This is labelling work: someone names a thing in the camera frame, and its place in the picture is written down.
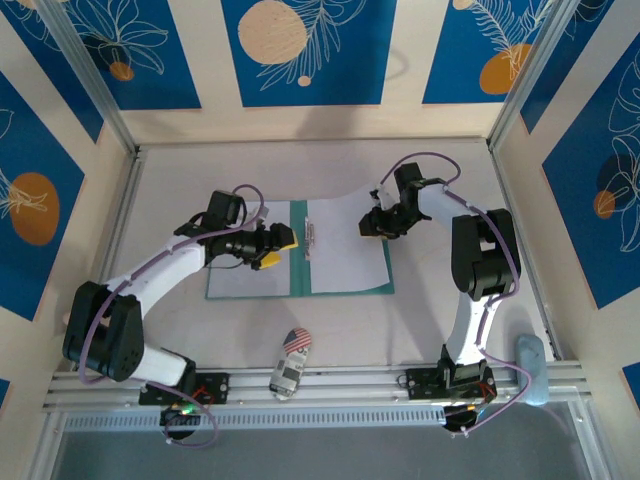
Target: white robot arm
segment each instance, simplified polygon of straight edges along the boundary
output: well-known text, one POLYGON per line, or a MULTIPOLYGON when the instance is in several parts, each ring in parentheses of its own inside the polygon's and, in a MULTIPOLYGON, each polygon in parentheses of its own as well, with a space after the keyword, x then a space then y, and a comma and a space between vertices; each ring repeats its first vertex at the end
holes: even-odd
MULTIPOLYGON (((435 220, 451 232, 451 273, 460 293, 453 330, 438 363, 438 378, 433 379, 438 395, 447 395, 451 389, 487 378, 480 348, 489 336, 499 303, 496 297, 509 291, 513 275, 491 229, 480 216, 446 194, 444 181, 423 178, 416 163, 400 166, 394 176, 400 201, 391 205, 382 186, 371 192, 378 205, 361 220, 360 233, 393 240, 406 235, 420 220, 435 220)), ((520 274, 511 214, 504 209, 486 213, 503 236, 520 274)))
POLYGON ((190 393, 195 363, 146 344, 142 321, 158 300, 186 277, 209 265, 218 255, 233 255, 253 270, 260 270, 279 261, 275 252, 298 245, 291 228, 276 223, 267 229, 263 219, 258 220, 253 228, 230 230, 237 223, 241 208, 244 208, 246 216, 242 197, 215 191, 207 211, 178 228, 151 260, 106 284, 86 282, 82 285, 76 292, 71 309, 63 345, 64 356, 80 361, 91 324, 107 299, 117 292, 103 315, 109 319, 108 325, 106 321, 101 322, 91 340, 87 367, 115 381, 135 378, 176 386, 180 391, 190 393))

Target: white table surface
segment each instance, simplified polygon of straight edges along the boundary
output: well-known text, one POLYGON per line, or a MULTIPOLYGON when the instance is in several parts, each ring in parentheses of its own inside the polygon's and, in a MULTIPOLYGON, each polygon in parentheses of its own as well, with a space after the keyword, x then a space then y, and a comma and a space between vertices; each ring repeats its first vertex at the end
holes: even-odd
MULTIPOLYGON (((378 181, 400 157, 435 150, 462 166, 453 190, 486 208, 504 206, 483 140, 352 140, 235 143, 146 149, 144 170, 122 238, 114 274, 160 249, 173 230, 205 210, 214 189, 252 183, 267 200, 345 195, 378 181)), ((425 177, 449 178, 437 158, 418 159, 425 177)), ((243 191, 248 200, 255 199, 243 191)), ((390 242, 395 295, 321 298, 205 299, 208 272, 192 275, 162 298, 145 319, 145 340, 174 350, 200 367, 273 366, 284 336, 309 330, 309 366, 435 362, 455 318, 458 291, 451 278, 449 234, 420 222, 390 242)), ((499 308, 488 351, 512 360, 515 338, 545 328, 526 271, 522 290, 499 308)))

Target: american flag sticker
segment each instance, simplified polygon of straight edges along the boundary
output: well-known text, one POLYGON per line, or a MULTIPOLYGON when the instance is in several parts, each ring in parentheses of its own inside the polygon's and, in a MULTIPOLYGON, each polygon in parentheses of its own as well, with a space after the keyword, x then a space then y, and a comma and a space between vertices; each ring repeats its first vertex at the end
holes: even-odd
POLYGON ((302 350, 311 346, 311 334, 304 328, 294 328, 284 339, 284 353, 289 355, 296 350, 302 350))

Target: white paper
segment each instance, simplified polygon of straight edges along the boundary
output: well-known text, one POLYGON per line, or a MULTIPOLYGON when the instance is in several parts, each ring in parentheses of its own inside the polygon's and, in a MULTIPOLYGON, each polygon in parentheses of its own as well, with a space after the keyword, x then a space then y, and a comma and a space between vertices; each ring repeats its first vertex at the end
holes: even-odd
MULTIPOLYGON (((252 211, 258 205, 258 202, 247 202, 247 218, 251 218, 252 211)), ((267 227, 272 223, 291 225, 289 202, 265 202, 265 206, 269 209, 265 220, 267 227)), ((291 293, 289 250, 277 253, 282 258, 280 263, 264 270, 251 270, 249 265, 241 265, 233 270, 213 268, 209 276, 207 298, 289 296, 291 293)), ((211 266, 229 267, 236 265, 239 261, 232 255, 221 255, 213 259, 211 266)))
POLYGON ((374 206, 373 188, 366 185, 344 197, 307 202, 315 236, 310 249, 313 293, 359 292, 389 283, 382 240, 362 237, 358 228, 374 206))

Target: folder clip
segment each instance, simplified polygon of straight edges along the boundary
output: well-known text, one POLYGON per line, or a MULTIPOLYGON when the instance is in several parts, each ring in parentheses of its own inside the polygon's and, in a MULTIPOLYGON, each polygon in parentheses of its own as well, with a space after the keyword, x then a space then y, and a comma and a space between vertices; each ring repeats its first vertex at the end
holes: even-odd
POLYGON ((304 258, 311 260, 311 247, 315 244, 315 228, 309 221, 309 217, 304 217, 304 258))

